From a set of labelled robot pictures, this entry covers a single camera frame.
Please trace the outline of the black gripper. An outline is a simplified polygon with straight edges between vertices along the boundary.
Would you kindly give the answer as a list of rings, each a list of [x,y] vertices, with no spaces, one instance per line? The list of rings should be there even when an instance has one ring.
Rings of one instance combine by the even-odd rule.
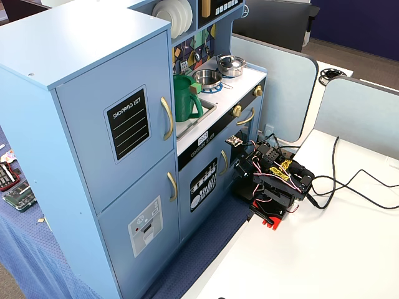
[[[244,201],[253,201],[253,192],[257,184],[249,182],[249,178],[253,177],[254,173],[259,173],[257,166],[255,166],[255,159],[258,157],[259,155],[256,152],[242,152],[238,155],[238,160],[234,164],[238,177],[232,183],[232,191]]]

